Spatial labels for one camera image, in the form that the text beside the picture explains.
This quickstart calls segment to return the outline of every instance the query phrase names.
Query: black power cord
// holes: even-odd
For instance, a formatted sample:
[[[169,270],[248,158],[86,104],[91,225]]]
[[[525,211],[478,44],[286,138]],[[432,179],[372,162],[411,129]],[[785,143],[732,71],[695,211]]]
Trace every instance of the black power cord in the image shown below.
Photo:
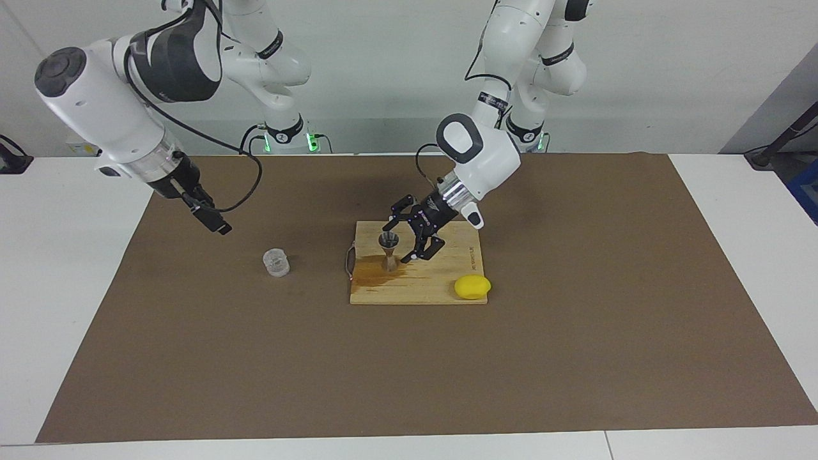
[[[255,131],[256,129],[262,129],[262,125],[254,124],[254,125],[250,126],[249,128],[247,128],[247,131],[245,131],[245,135],[241,137],[241,143],[239,144],[239,148],[241,150],[245,149],[245,144],[247,143],[247,139],[250,137],[250,134],[253,133],[253,131]]]
[[[509,106],[509,108],[506,109],[505,112],[500,112],[500,118],[498,118],[497,122],[494,124],[494,129],[500,129],[502,127],[503,119],[506,117],[506,115],[511,113],[511,109],[513,109],[513,108],[514,108],[514,106]]]
[[[235,38],[231,37],[230,35],[225,34],[224,32],[222,32],[222,36],[223,36],[224,38],[226,38],[226,39],[230,40],[231,42],[235,42],[235,43],[239,43],[239,44],[241,44],[241,42],[240,42],[240,41],[236,40]]]
[[[326,134],[316,134],[315,138],[316,139],[326,139],[326,143],[329,144],[329,146],[330,146],[330,153],[335,154],[335,151],[332,150],[332,141],[330,140],[329,136],[327,136]]]
[[[548,136],[548,143],[546,144],[546,149],[543,153],[548,153],[548,147],[551,147],[551,133],[545,133],[542,135],[543,137]]]
[[[17,149],[21,154],[23,154],[23,157],[29,157],[29,158],[32,157],[31,155],[25,153],[25,150],[23,150],[23,147],[20,147],[19,145],[17,145],[17,142],[12,141],[7,136],[3,136],[2,134],[0,134],[0,139],[6,141],[8,143],[8,145],[10,145],[10,146],[14,147],[15,149]]]
[[[805,129],[804,131],[801,131],[801,132],[798,134],[798,136],[794,136],[792,139],[790,139],[790,141],[794,141],[795,139],[798,139],[798,138],[801,138],[801,137],[803,137],[803,136],[806,136],[807,134],[809,134],[809,132],[810,132],[810,131],[812,131],[812,130],[813,130],[813,129],[815,129],[816,127],[818,127],[818,123],[813,124],[813,125],[812,125],[812,126],[809,128],[809,129]],[[742,153],[741,155],[747,155],[748,153],[753,153],[753,152],[755,152],[755,151],[764,150],[764,149],[768,148],[768,147],[769,147],[769,146],[771,146],[771,145],[772,145],[772,144],[767,144],[767,145],[765,145],[765,146],[756,147],[756,148],[750,149],[750,150],[748,150],[748,151],[746,151],[746,152]]]
[[[423,172],[423,169],[420,167],[420,153],[426,147],[437,147],[437,148],[439,148],[438,144],[433,144],[433,143],[424,144],[424,145],[420,146],[420,148],[417,149],[417,152],[415,153],[415,167],[417,168],[417,172],[420,173],[420,175],[423,176],[424,179],[426,179],[426,182],[428,182],[429,185],[431,185],[432,188],[434,188],[434,187],[437,187],[437,186],[434,184],[434,182],[432,182],[432,179],[430,179],[429,176],[427,176],[426,173]]]
[[[249,144],[249,146],[247,148],[248,151],[246,153],[247,157],[250,158],[256,164],[256,166],[258,167],[258,173],[256,174],[256,180],[253,183],[253,186],[250,188],[249,192],[247,192],[244,195],[244,197],[242,197],[237,203],[235,203],[233,206],[230,206],[228,208],[219,209],[219,208],[209,208],[208,206],[202,206],[203,208],[208,209],[208,210],[213,210],[213,211],[216,211],[216,212],[219,212],[219,213],[229,213],[230,211],[236,210],[239,206],[243,205],[247,200],[249,200],[251,196],[253,196],[256,189],[258,188],[258,185],[261,183],[262,176],[264,175],[264,167],[262,167],[261,161],[259,161],[258,158],[256,158],[252,153],[253,141],[258,141],[258,140],[264,141],[265,138],[264,138],[264,136],[255,136],[252,139],[250,139],[250,144]]]
[[[512,89],[511,83],[507,79],[504,79],[503,77],[501,77],[500,75],[494,75],[494,74],[474,74],[474,75],[470,75],[471,71],[474,69],[474,65],[477,64],[477,59],[480,56],[480,52],[483,51],[483,40],[486,38],[486,29],[488,29],[488,23],[492,20],[492,14],[494,14],[494,10],[497,9],[497,4],[499,2],[500,2],[500,0],[496,0],[494,2],[494,6],[492,7],[492,12],[488,14],[488,19],[486,20],[486,25],[483,26],[483,32],[480,34],[480,43],[477,46],[477,52],[474,54],[474,59],[471,61],[471,65],[469,65],[469,69],[465,72],[465,77],[463,77],[463,81],[467,82],[469,80],[479,79],[479,78],[495,79],[495,80],[499,80],[499,81],[502,81],[503,83],[505,83],[506,86],[508,87],[509,91],[511,91],[511,89]]]

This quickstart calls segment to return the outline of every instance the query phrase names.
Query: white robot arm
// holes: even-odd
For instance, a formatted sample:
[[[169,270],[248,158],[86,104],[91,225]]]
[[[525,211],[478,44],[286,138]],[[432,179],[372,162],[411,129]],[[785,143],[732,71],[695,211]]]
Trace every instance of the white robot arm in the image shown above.
[[[227,18],[245,40],[223,46],[229,49],[222,49],[221,1],[217,5],[213,0],[160,0],[163,9],[182,15],[139,34],[58,50],[43,60],[34,78],[46,105],[101,148],[97,168],[102,173],[138,178],[161,196],[183,199],[199,221],[222,235],[231,230],[221,216],[226,210],[215,208],[200,184],[200,171],[146,103],[210,99],[224,67],[229,78],[248,88],[263,105],[267,133],[294,133],[287,142],[279,138],[278,143],[295,145],[303,121],[296,126],[301,117],[293,115],[297,111],[292,97],[281,94],[290,101],[276,104],[277,95],[265,89],[286,91],[286,85],[305,83],[310,71],[298,48],[284,46],[266,0],[227,3],[233,8]]]
[[[495,2],[481,38],[485,73],[466,76],[484,78],[483,90],[471,115],[449,115],[438,126],[437,145],[455,168],[422,201],[407,195],[395,203],[384,226],[386,232],[402,221],[411,225],[416,243],[404,264],[434,257],[445,244],[438,230],[458,214],[475,228],[483,227],[477,203],[519,168],[520,147],[539,141],[547,109],[545,91],[573,94],[585,81],[585,65],[573,49],[573,23],[583,19],[592,4]],[[507,119],[506,132],[500,127],[509,112],[515,121]]]

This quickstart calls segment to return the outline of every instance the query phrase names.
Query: clear plastic cup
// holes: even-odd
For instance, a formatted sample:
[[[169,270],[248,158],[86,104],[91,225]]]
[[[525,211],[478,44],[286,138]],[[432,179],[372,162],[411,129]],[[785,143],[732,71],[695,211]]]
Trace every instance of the clear plastic cup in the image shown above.
[[[290,272],[290,262],[284,250],[270,249],[264,253],[263,261],[267,272],[273,277],[280,278]]]

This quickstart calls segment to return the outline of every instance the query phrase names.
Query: black cable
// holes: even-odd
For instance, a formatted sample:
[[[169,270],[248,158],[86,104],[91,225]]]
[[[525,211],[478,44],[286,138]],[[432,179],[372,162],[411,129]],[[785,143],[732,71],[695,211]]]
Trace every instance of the black cable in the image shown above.
[[[474,75],[468,75],[468,76],[466,76],[465,78],[463,78],[463,81],[467,82],[467,81],[469,81],[469,80],[479,79],[479,78],[489,78],[489,79],[500,80],[500,81],[502,81],[503,83],[505,83],[505,84],[506,84],[506,86],[508,87],[509,91],[511,91],[511,88],[512,88],[512,87],[511,87],[511,83],[509,83],[509,81],[508,81],[507,79],[502,78],[500,75],[494,75],[494,74],[474,74]]]
[[[261,128],[259,128],[257,124],[254,124],[253,126],[250,126],[249,128],[247,128],[247,131],[245,131],[245,135],[241,137],[241,143],[239,144],[239,148],[241,150],[245,149],[245,144],[247,143],[247,139],[250,137],[250,134],[253,131],[255,131],[256,129],[261,129]]]
[[[501,126],[502,126],[502,124],[503,124],[503,119],[506,117],[506,115],[508,115],[509,113],[511,113],[511,109],[513,109],[513,108],[514,108],[514,106],[509,106],[509,108],[508,108],[508,109],[506,109],[506,111],[505,111],[505,112],[500,112],[500,111],[498,110],[498,112],[500,112],[500,118],[498,118],[498,119],[497,119],[497,122],[494,124],[494,129],[500,129],[500,128],[501,128]]]
[[[792,139],[790,139],[789,141],[790,141],[790,142],[792,142],[792,141],[794,141],[795,139],[798,139],[798,138],[800,138],[800,137],[802,137],[802,136],[806,136],[807,134],[809,134],[809,132],[810,132],[810,131],[812,131],[812,130],[813,130],[813,129],[815,129],[816,127],[818,127],[818,123],[813,124],[813,125],[812,125],[812,126],[809,128],[809,129],[806,129],[806,130],[804,130],[804,131],[801,131],[801,132],[800,132],[800,133],[799,133],[797,136],[793,136],[793,138],[792,138]],[[771,145],[772,145],[772,144],[767,144],[767,145],[765,145],[765,146],[756,147],[756,148],[750,149],[750,150],[748,150],[748,151],[746,151],[746,152],[742,153],[741,155],[747,155],[748,153],[753,153],[753,152],[755,152],[755,151],[763,150],[763,149],[768,148],[768,147],[769,147],[769,146],[771,146]]]
[[[209,9],[210,12],[213,13],[213,17],[216,19],[216,22],[218,23],[218,32],[221,34],[222,31],[224,30],[224,24],[223,24],[223,22],[224,22],[224,0],[218,0],[218,7],[213,5],[214,7],[216,7],[216,11],[218,11],[218,15],[216,14],[216,11],[213,11],[213,8],[210,7],[211,4],[212,3],[208,3],[208,2],[204,3],[204,5],[207,6],[207,9]]]
[[[546,144],[546,150],[543,153],[548,153],[548,147],[551,147],[551,133],[545,133],[543,136],[548,136],[548,143]]]
[[[25,150],[23,150],[23,147],[20,147],[19,145],[17,145],[17,142],[12,141],[10,138],[8,138],[8,137],[6,137],[6,136],[3,136],[2,134],[0,134],[0,139],[2,139],[2,140],[4,140],[4,141],[8,142],[8,144],[9,144],[10,146],[12,146],[12,147],[14,147],[15,149],[17,149],[18,151],[20,151],[20,153],[22,153],[22,154],[23,154],[23,156],[28,156],[28,157],[31,157],[31,155],[29,155],[29,154],[25,153]]]
[[[426,179],[426,182],[428,182],[429,185],[431,185],[432,187],[436,187],[434,185],[434,182],[432,182],[432,180],[429,178],[429,176],[427,176],[426,173],[423,172],[423,169],[420,167],[420,153],[426,147],[438,147],[439,148],[438,144],[433,144],[433,143],[424,144],[424,145],[420,146],[420,148],[417,149],[417,153],[415,154],[415,167],[417,168],[417,172],[420,173],[420,175],[423,176],[424,179]]]
[[[159,32],[164,32],[166,29],[170,29],[171,27],[173,27],[176,24],[179,24],[180,22],[185,20],[192,13],[193,13],[192,9],[187,10],[187,11],[183,12],[181,16],[171,20],[170,22],[166,22],[166,23],[160,25],[159,27],[154,27],[153,29],[146,30],[145,31],[145,38],[147,39],[151,35],[155,35],[155,34],[158,34]]]
[[[230,35],[225,34],[224,32],[222,32],[222,36],[223,36],[224,38],[226,38],[226,39],[228,39],[228,40],[232,41],[232,42],[235,42],[235,43],[239,43],[239,44],[241,44],[241,42],[240,42],[240,41],[236,40],[235,38],[231,37]]]
[[[479,45],[477,46],[477,52],[474,54],[474,59],[471,61],[471,65],[469,65],[469,69],[468,69],[468,70],[465,72],[465,77],[463,77],[463,81],[466,81],[466,82],[467,82],[467,81],[469,81],[469,80],[472,80],[472,79],[479,79],[479,78],[490,78],[490,79],[496,79],[496,80],[500,80],[500,81],[502,81],[503,83],[505,83],[505,84],[506,84],[506,86],[508,87],[509,91],[511,91],[511,89],[512,89],[511,83],[509,83],[509,81],[508,81],[507,79],[504,79],[504,78],[503,78],[503,77],[501,77],[500,75],[494,75],[494,74],[475,74],[475,75],[470,75],[470,74],[471,74],[471,71],[474,69],[474,65],[475,65],[475,64],[477,64],[477,59],[478,59],[478,58],[479,58],[479,56],[480,56],[480,52],[482,52],[482,51],[483,51],[483,40],[486,38],[486,29],[488,29],[488,23],[489,23],[489,22],[492,20],[492,14],[494,14],[494,10],[496,10],[496,9],[497,9],[497,4],[498,4],[498,3],[499,3],[499,0],[496,0],[496,1],[494,2],[494,6],[492,7],[492,12],[490,12],[490,13],[488,14],[488,19],[486,20],[486,25],[485,25],[485,26],[483,26],[483,32],[480,34],[480,43],[479,43]]]
[[[332,141],[330,140],[329,136],[327,136],[326,134],[316,134],[315,138],[316,139],[322,139],[322,138],[326,139],[326,143],[330,145],[330,153],[335,154],[335,151],[332,150]]]
[[[256,136],[256,137],[250,139],[249,148],[248,148],[248,151],[246,153],[247,157],[250,158],[253,162],[255,162],[256,166],[258,166],[258,174],[256,175],[255,183],[253,183],[253,186],[250,188],[249,192],[247,192],[247,194],[245,194],[244,197],[241,198],[233,206],[220,209],[220,208],[211,208],[210,206],[200,204],[200,207],[202,209],[211,210],[211,211],[215,211],[215,212],[218,212],[218,213],[229,213],[230,211],[236,210],[239,206],[243,205],[247,200],[250,199],[250,197],[253,196],[253,194],[256,191],[256,188],[258,188],[258,185],[261,183],[261,178],[262,178],[262,176],[264,174],[264,167],[262,167],[261,161],[259,161],[258,158],[256,158],[253,155],[253,153],[251,153],[252,150],[253,150],[253,141],[258,141],[258,140],[263,141],[263,140],[265,140],[265,138],[264,138],[264,136]]]

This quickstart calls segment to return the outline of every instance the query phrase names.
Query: green indicator light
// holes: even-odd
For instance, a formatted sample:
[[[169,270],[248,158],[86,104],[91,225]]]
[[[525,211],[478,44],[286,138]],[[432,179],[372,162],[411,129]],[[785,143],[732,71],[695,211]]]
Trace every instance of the green indicator light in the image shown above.
[[[310,153],[318,151],[318,140],[316,140],[315,136],[311,133],[307,133],[307,145],[309,146]]]

